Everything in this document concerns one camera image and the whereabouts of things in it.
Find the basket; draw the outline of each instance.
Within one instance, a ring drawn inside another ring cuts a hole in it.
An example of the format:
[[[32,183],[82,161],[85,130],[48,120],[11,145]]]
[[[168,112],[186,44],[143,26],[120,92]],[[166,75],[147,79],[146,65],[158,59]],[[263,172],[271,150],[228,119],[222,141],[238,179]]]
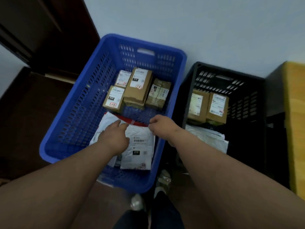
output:
[[[172,119],[185,128],[193,89],[228,96],[227,123],[201,126],[225,134],[228,155],[266,174],[264,83],[259,77],[197,62],[181,84]]]
[[[162,111],[125,107],[122,115],[149,124],[156,114],[171,117],[186,63],[183,51],[116,34],[101,38],[82,73],[76,80],[47,134],[40,144],[42,159],[54,163],[89,145],[106,109],[106,94],[120,70],[136,67],[153,71],[154,77],[172,83]],[[106,166],[99,179],[107,185],[143,193],[155,181],[165,141],[156,140],[150,171],[120,170]]]

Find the yellow board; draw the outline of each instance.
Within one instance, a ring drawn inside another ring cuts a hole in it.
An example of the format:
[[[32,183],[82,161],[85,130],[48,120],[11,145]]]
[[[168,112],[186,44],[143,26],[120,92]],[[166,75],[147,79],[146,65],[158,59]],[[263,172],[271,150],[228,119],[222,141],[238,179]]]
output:
[[[305,200],[305,65],[283,65],[290,187]]]

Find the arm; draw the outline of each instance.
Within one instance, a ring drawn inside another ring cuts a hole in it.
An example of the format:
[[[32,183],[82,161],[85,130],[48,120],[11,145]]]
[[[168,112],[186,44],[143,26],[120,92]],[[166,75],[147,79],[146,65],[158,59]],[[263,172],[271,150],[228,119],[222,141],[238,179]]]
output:
[[[223,228],[304,228],[305,202],[269,177],[157,115],[153,133],[176,147]]]
[[[2,228],[70,227],[108,161],[128,147],[128,124],[119,123],[80,152],[0,187]]]

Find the hand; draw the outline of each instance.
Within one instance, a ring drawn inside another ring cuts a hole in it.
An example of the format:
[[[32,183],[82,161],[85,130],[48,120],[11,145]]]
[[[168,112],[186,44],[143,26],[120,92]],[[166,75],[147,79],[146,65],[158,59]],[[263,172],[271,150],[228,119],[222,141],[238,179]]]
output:
[[[129,138],[125,136],[125,131],[129,124],[120,125],[121,120],[107,126],[98,136],[97,143],[106,146],[113,156],[123,153],[129,145]]]
[[[173,122],[172,119],[162,115],[156,115],[151,118],[149,121],[148,128],[152,131],[152,133],[164,140],[167,140],[171,146],[173,143],[171,142],[171,137],[181,128]]]

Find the black plastic crate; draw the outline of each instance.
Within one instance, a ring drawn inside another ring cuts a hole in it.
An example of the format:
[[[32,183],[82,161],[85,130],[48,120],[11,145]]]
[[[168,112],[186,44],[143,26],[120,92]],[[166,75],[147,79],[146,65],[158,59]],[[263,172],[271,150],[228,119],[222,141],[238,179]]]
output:
[[[181,84],[172,119],[185,128],[193,89],[229,97],[227,123],[201,126],[225,134],[227,154],[266,173],[266,115],[264,79],[252,75],[195,63]]]

